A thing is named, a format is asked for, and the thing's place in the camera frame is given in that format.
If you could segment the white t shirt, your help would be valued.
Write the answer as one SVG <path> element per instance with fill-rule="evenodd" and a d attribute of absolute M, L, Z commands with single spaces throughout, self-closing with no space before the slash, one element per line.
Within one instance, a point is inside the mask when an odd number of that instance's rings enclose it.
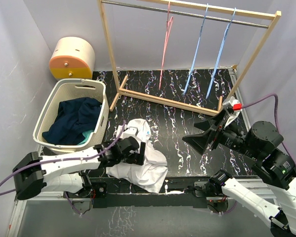
<path fill-rule="evenodd" d="M 138 127 L 138 137 L 141 139 L 141 142 L 146 143 L 144 164 L 135 165 L 122 162 L 112 167 L 107 167 L 106 174 L 115 178 L 126 179 L 150 193 L 159 193 L 168 173 L 167 159 L 160 151 L 153 147 L 150 140 L 151 129 L 146 120 L 141 118 L 132 119 L 127 125 Z M 122 134 L 121 129 L 122 126 L 119 126 L 117 129 L 117 134 L 120 136 Z"/>

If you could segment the teal t shirt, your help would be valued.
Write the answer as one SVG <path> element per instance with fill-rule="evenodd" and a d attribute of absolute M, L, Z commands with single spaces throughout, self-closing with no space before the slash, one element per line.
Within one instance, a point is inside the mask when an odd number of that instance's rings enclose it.
<path fill-rule="evenodd" d="M 83 144 L 87 143 L 92 134 L 93 134 L 92 130 L 88 130 L 88 131 L 83 132 L 82 135 L 83 135 L 84 139 L 81 142 L 79 142 L 78 145 L 83 145 Z"/>

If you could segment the navy blue t shirt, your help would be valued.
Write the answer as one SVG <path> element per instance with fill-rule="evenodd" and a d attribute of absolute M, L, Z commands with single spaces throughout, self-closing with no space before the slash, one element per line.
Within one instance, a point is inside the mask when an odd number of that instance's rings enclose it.
<path fill-rule="evenodd" d="M 85 132 L 95 130 L 101 109 L 102 103 L 94 98 L 61 101 L 54 123 L 42 137 L 54 145 L 78 145 L 85 140 Z"/>

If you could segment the pink wire hanger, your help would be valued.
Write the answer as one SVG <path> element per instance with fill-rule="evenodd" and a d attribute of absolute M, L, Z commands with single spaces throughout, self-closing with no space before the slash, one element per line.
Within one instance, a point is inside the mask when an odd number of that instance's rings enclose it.
<path fill-rule="evenodd" d="M 165 56 L 166 56 L 166 51 L 167 51 L 167 45 L 168 45 L 168 40 L 173 24 L 173 17 L 169 16 L 170 12 L 170 0 L 168 2 L 168 10 L 167 10 L 167 21 L 166 21 L 166 33 L 165 33 L 165 40 L 164 40 L 164 48 L 163 48 L 163 55 L 162 55 L 162 63 L 161 63 L 161 70 L 160 70 L 160 78 L 159 78 L 159 90 L 161 89 L 162 86 L 162 77 L 163 77 L 163 71 L 164 71 L 164 64 L 165 64 Z"/>

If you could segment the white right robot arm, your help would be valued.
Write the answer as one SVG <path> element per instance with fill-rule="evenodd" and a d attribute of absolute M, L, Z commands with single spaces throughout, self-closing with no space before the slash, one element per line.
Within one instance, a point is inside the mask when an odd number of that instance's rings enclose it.
<path fill-rule="evenodd" d="M 254 161 L 252 170 L 272 191 L 277 205 L 267 202 L 230 173 L 220 169 L 196 193 L 227 196 L 250 210 L 269 227 L 275 237 L 296 237 L 296 164 L 278 149 L 283 136 L 270 122 L 254 123 L 246 134 L 241 134 L 225 111 L 194 126 L 200 134 L 187 135 L 182 140 L 203 154 L 207 147 L 214 150 L 219 144 Z"/>

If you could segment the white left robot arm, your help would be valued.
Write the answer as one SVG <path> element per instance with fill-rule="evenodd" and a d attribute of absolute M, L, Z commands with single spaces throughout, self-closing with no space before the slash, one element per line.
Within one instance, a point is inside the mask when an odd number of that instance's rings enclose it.
<path fill-rule="evenodd" d="M 143 165 L 145 148 L 145 142 L 131 136 L 62 155 L 39 156 L 30 152 L 12 170 L 16 197 L 27 200 L 42 192 L 69 192 L 86 197 L 92 185 L 81 171 L 119 163 Z"/>

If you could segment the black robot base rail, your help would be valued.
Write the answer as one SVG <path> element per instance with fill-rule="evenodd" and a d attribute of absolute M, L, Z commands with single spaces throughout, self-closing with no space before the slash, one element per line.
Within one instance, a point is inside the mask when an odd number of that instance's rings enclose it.
<path fill-rule="evenodd" d="M 89 201 L 91 208 L 117 206 L 166 207 L 187 206 L 209 208 L 225 212 L 234 207 L 224 195 L 216 195 L 205 189 L 208 177 L 168 177 L 159 193 L 150 193 L 125 179 L 90 177 L 81 191 L 67 193 L 72 201 Z"/>

